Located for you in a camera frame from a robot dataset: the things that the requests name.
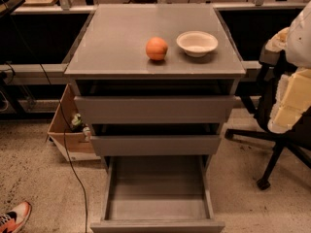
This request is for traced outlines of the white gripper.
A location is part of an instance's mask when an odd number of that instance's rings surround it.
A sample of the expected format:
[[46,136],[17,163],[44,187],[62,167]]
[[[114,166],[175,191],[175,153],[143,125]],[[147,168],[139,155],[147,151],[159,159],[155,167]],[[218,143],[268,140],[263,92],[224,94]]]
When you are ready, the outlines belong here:
[[[265,49],[273,52],[285,50],[288,32],[289,27],[280,30],[267,41]],[[298,68],[290,76],[282,75],[275,98],[268,129],[283,134],[291,130],[311,107],[311,69]]]

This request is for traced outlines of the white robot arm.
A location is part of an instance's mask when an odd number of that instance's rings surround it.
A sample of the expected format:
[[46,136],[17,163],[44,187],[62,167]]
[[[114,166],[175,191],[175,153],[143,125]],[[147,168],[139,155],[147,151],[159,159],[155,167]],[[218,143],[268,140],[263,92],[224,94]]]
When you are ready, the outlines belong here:
[[293,74],[281,76],[269,116],[268,129],[283,134],[311,107],[311,2],[264,48],[272,52],[283,50],[286,60],[297,67]]

